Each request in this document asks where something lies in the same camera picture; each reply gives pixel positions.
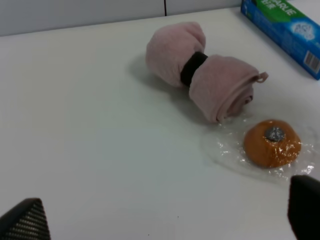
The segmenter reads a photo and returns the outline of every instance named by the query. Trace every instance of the clear plastic bag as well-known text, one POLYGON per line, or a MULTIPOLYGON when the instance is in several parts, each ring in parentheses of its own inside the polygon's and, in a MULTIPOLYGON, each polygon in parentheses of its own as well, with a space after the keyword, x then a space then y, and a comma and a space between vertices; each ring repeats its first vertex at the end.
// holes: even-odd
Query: clear plastic bag
POLYGON ((310 174, 320 156, 320 142, 316 131, 303 124, 286 121, 300 138, 301 150, 297 158, 283 166, 262 167, 247 156, 244 139, 254 126, 272 117, 247 116, 228 118, 207 132, 201 146, 217 164, 239 174, 273 183, 285 183, 293 175, 310 174))

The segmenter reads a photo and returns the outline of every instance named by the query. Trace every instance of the pink towel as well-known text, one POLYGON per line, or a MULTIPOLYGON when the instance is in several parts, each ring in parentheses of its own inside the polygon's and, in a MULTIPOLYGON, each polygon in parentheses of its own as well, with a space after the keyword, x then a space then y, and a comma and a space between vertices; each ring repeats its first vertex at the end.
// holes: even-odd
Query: pink towel
MULTIPOLYGON (((146 48, 148 68, 174 87, 182 87, 181 72, 195 52, 203 53, 205 35, 196 22, 168 25, 155 32, 146 48)), ((238 114, 253 99, 253 83, 267 73, 234 57, 213 55, 194 72, 189 95, 212 123, 238 114)))

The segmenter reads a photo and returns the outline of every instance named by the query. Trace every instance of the toothpaste box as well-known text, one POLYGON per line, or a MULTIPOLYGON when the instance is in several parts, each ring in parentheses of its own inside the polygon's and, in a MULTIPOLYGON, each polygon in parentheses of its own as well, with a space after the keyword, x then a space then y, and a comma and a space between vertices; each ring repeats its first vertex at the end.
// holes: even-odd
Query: toothpaste box
POLYGON ((241 12, 315 79, 320 79, 320 26, 285 0, 242 0, 241 12))

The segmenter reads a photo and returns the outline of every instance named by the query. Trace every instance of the white tabletop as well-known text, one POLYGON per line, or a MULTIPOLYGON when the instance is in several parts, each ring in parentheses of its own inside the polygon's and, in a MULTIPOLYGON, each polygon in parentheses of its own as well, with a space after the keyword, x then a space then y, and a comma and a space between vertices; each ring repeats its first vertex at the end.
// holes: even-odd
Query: white tabletop
POLYGON ((146 69, 154 31, 181 21, 269 73, 249 111, 317 128, 319 82, 239 8, 2 37, 0 215, 40 197, 55 240, 295 239, 288 189, 214 164, 187 91, 146 69))

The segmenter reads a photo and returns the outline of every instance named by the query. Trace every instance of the green label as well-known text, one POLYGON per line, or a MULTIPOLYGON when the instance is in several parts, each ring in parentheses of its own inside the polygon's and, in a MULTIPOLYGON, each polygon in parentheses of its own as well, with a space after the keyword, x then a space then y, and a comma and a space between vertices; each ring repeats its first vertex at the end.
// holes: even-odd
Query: green label
POLYGON ((272 23, 291 22, 292 18, 306 17, 286 0, 257 0, 257 8, 272 23))

